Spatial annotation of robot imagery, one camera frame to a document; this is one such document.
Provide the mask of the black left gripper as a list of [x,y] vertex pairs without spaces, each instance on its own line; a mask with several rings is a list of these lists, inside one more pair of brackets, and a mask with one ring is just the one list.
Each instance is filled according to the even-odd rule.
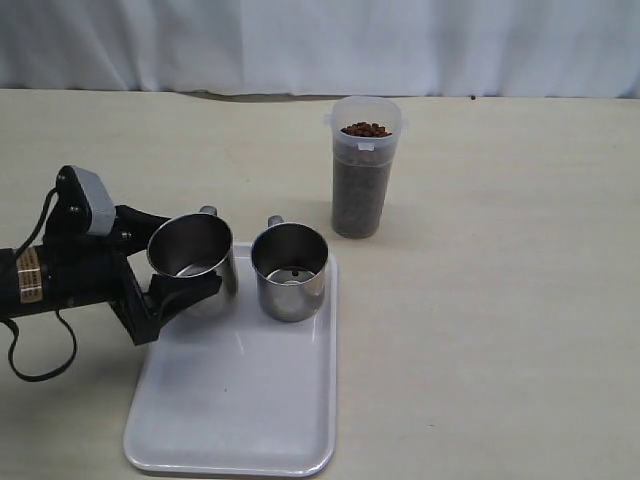
[[88,235],[89,206],[72,166],[63,166],[57,174],[57,199],[46,218],[42,243],[14,260],[14,315],[107,303],[134,344],[153,342],[161,325],[216,295],[222,279],[216,273],[176,278],[154,274],[147,292],[151,307],[128,257],[146,250],[169,218],[118,205],[110,234]]

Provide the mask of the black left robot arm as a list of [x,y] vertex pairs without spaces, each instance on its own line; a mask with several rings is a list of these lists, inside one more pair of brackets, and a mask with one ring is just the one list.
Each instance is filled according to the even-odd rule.
[[74,165],[59,170],[53,192],[57,200],[41,244],[1,252],[2,315],[105,303],[141,345],[157,340],[169,321],[221,288],[213,270],[178,276],[152,261],[155,273],[142,290],[128,259],[149,252],[152,236],[169,218],[114,204],[96,173]]

